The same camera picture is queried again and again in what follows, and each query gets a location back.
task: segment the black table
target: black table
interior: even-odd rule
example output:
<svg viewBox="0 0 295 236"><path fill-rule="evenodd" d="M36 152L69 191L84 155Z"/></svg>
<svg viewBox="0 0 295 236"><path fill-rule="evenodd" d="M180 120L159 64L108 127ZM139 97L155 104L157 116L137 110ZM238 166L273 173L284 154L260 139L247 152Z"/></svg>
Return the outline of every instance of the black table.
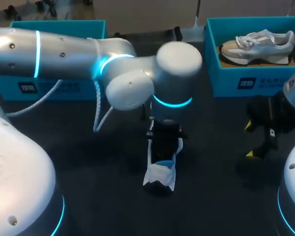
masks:
<svg viewBox="0 0 295 236"><path fill-rule="evenodd" d="M136 48L146 56L160 45ZM295 131L280 137L280 149L265 160L247 159L263 138L262 129L244 132L249 98L214 99L205 65L196 89L182 124L189 139L177 157L176 188L167 197L142 188L150 122L140 120L140 109L113 111L97 134L92 133L95 102L49 102L11 120L54 162L72 235L276 235L276 194ZM28 104L2 106L11 112Z"/></svg>

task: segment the screw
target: screw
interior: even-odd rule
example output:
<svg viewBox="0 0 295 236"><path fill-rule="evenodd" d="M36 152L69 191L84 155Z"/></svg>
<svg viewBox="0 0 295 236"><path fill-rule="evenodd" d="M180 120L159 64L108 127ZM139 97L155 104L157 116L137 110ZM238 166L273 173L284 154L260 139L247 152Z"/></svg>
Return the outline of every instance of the screw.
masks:
<svg viewBox="0 0 295 236"><path fill-rule="evenodd" d="M291 81L288 82L289 87L292 87L293 85L294 85L294 80L291 80Z"/></svg>

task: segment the shoe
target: shoe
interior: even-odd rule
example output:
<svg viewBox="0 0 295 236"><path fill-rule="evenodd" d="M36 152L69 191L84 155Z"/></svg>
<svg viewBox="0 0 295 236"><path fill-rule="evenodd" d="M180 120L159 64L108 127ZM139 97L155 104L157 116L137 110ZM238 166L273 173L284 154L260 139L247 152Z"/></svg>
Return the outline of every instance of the shoe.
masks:
<svg viewBox="0 0 295 236"><path fill-rule="evenodd" d="M152 130L154 121L152 120L150 130ZM176 181L176 155L182 150L182 138L178 138L178 148L170 157L155 160L155 153L151 148L152 140L148 140L147 148L147 172L143 180L143 186L147 185L149 189L160 191L160 188L167 191L174 191Z"/></svg>
<svg viewBox="0 0 295 236"><path fill-rule="evenodd" d="M289 64L289 56L295 46L295 35L292 31L283 34L263 30L236 37L220 48L221 56L226 61L237 65L248 65L261 60L274 64Z"/></svg>

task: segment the blue box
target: blue box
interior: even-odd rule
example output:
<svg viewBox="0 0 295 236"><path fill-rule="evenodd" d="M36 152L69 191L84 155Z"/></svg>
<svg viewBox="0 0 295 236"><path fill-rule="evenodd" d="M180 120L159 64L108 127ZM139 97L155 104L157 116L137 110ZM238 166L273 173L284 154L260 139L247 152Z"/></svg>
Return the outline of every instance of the blue box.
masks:
<svg viewBox="0 0 295 236"><path fill-rule="evenodd" d="M106 22L92 21L16 21L11 27L26 30L39 30L80 38L102 39L107 37ZM0 76L0 93L5 101L37 101L56 83L44 78ZM21 87L31 87L34 92L24 91ZM60 88L52 93L48 100L53 101L88 101L96 100L96 90L92 80L64 81Z"/></svg>
<svg viewBox="0 0 295 236"><path fill-rule="evenodd" d="M221 66L216 47L264 29L273 33L295 33L295 17L209 18L205 30L205 60L214 97L267 95L282 90L295 73L295 66L231 67ZM295 61L295 48L292 53Z"/></svg>

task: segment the yellow part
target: yellow part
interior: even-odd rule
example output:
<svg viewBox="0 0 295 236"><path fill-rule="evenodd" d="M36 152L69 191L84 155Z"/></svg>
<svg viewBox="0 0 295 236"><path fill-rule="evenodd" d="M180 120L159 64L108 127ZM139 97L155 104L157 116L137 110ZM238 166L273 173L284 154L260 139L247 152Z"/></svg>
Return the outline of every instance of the yellow part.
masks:
<svg viewBox="0 0 295 236"><path fill-rule="evenodd" d="M250 153L248 153L246 156L254 156L254 153L250 151Z"/></svg>
<svg viewBox="0 0 295 236"><path fill-rule="evenodd" d="M245 130L248 129L250 126L251 126L251 120L250 120L250 121L248 122L248 124L246 125Z"/></svg>

